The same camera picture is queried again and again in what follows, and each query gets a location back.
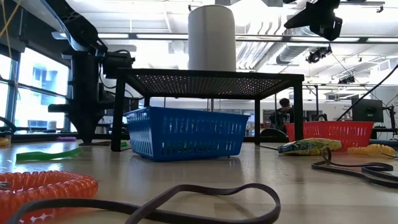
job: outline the blue plastic basket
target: blue plastic basket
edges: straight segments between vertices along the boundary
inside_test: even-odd
[[[148,107],[124,114],[132,151],[155,161],[179,161],[241,152],[249,116]]]

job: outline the person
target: person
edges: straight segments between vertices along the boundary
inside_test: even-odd
[[[294,122],[294,111],[290,105],[290,100],[283,98],[279,101],[281,108],[277,109],[276,113],[273,113],[270,117],[273,128],[281,130],[286,133],[286,127],[284,124]]]

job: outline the orange coiled tube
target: orange coiled tube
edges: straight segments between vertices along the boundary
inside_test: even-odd
[[[393,148],[380,144],[372,144],[366,147],[349,147],[347,149],[347,152],[352,155],[369,155],[369,156],[379,156],[379,157],[388,157],[396,155],[396,151]]]
[[[0,223],[4,223],[19,207],[33,200],[51,198],[93,198],[98,183],[87,175],[63,171],[24,172],[0,174],[0,182],[8,182],[11,190],[0,190]],[[30,223],[32,217],[53,215],[54,209],[41,210],[24,217]]]

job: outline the black rubber band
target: black rubber band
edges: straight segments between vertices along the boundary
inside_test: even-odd
[[[323,161],[316,162],[316,163],[312,164],[311,168],[316,169],[316,170],[324,170],[324,171],[328,171],[328,172],[334,172],[337,174],[351,175],[354,177],[362,178],[371,184],[376,184],[376,185],[380,185],[383,187],[398,189],[398,177],[385,173],[385,171],[393,171],[394,170],[394,167],[392,165],[385,164],[382,162],[370,162],[367,164],[358,164],[358,165],[336,164],[331,161],[331,151],[330,151],[329,147],[325,147],[322,150],[322,158],[323,158]],[[362,172],[355,172],[352,170],[339,169],[336,167],[361,167]]]
[[[189,215],[177,212],[168,212],[156,209],[163,203],[172,198],[179,192],[196,192],[207,195],[232,195],[244,189],[259,189],[267,192],[275,201],[275,207],[271,212],[257,218],[248,220],[222,220],[218,218],[201,217],[197,215]],[[168,191],[157,196],[155,199],[146,203],[142,207],[131,205],[128,203],[110,202],[95,199],[81,199],[81,198],[65,198],[65,199],[51,199],[51,200],[36,200],[24,204],[7,222],[8,224],[18,224],[19,220],[26,213],[46,208],[63,208],[63,207],[80,207],[80,208],[100,208],[112,212],[119,212],[131,215],[127,220],[127,224],[138,223],[143,218],[174,224],[270,224],[274,223],[280,214],[280,199],[278,194],[270,187],[263,184],[246,184],[235,189],[215,189],[209,187],[202,187],[197,185],[177,185]]]

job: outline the computer monitor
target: computer monitor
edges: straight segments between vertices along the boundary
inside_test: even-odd
[[[353,107],[353,121],[384,122],[381,100],[361,100]]]

